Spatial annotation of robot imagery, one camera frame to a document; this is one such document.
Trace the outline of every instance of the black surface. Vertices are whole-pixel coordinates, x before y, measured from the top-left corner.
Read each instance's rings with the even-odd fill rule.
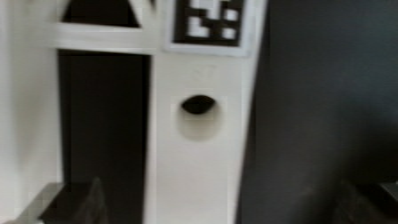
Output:
[[[341,179],[398,179],[396,27],[396,1],[270,1],[243,224],[330,223]]]
[[[108,224],[101,182],[67,184],[39,217],[46,224]]]
[[[99,177],[110,223],[142,222],[149,56],[58,52],[65,182]]]
[[[71,0],[62,22],[140,27],[128,0]]]

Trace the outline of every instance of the white panel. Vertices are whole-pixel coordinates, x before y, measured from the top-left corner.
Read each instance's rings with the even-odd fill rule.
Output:
[[[154,53],[142,29],[67,23],[57,24],[53,47],[131,54]]]
[[[165,14],[172,2],[160,3]],[[250,7],[247,57],[195,54],[209,53],[195,47],[154,55],[144,224],[234,223],[264,1],[250,1]],[[216,100],[206,116],[179,108],[195,94]]]

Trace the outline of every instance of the white frame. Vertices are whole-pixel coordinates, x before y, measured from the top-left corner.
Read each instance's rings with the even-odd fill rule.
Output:
[[[7,214],[0,213],[0,223],[21,213],[48,183],[62,180],[55,75],[55,49],[62,48],[152,56],[144,224],[177,224],[186,223],[186,220],[190,224],[232,224],[266,0],[248,0],[248,2],[250,9],[247,7],[247,10],[252,10],[248,13],[252,18],[247,20],[250,24],[243,27],[252,32],[245,31],[243,48],[218,49],[222,53],[216,53],[213,51],[216,48],[211,50],[206,47],[190,46],[195,49],[183,50],[183,54],[165,51],[168,32],[165,34],[163,21],[170,18],[170,0],[156,2],[156,11],[147,0],[129,0],[131,5],[140,9],[140,29],[60,23],[67,0],[0,2],[0,12],[7,10],[7,4],[12,5],[12,13],[1,16],[16,18],[12,25],[5,24],[0,27],[5,26],[10,37],[28,36],[26,40],[5,38],[5,42],[0,42],[0,49],[10,46],[10,52],[1,56],[10,59],[12,55],[10,69],[0,68],[0,82],[7,86],[7,78],[12,77],[16,87],[0,89],[9,93],[9,96],[0,95],[0,97],[14,96],[7,98],[7,118],[12,120],[12,117],[21,119],[26,116],[25,119],[30,119],[25,120],[26,129],[21,132],[28,134],[30,129],[41,125],[37,136],[33,136],[37,145],[32,148],[25,149],[16,144],[16,142],[26,142],[25,135],[9,136],[3,158],[10,161],[7,175],[17,173],[17,180],[10,180],[7,187],[0,185],[0,201],[5,200],[14,206]],[[28,58],[26,55],[37,55],[37,58]],[[44,72],[42,76],[37,75],[41,73],[32,73],[35,69]],[[32,82],[37,78],[46,80],[46,88]],[[32,96],[23,95],[26,87],[32,88]],[[181,100],[200,93],[209,94],[218,101],[222,114],[215,123],[222,126],[213,137],[192,140],[177,130],[177,123],[192,125],[184,124],[190,121],[177,117],[177,111]],[[23,104],[25,97],[33,97],[37,94],[42,104]],[[12,115],[21,109],[26,113]],[[35,122],[37,118],[28,114],[32,110],[46,116],[42,123]],[[199,127],[195,125],[192,127],[190,131],[195,132]],[[10,129],[12,124],[0,123],[0,134]],[[200,177],[202,181],[193,184],[190,177]],[[17,199],[3,194],[12,188]]]

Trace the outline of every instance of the black knob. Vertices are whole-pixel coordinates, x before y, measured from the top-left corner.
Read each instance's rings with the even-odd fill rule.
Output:
[[[204,96],[204,95],[197,95],[197,96],[192,96],[183,104],[181,104],[181,107],[184,109],[184,111],[192,114],[204,114],[211,107],[215,105],[215,100],[211,97]]]

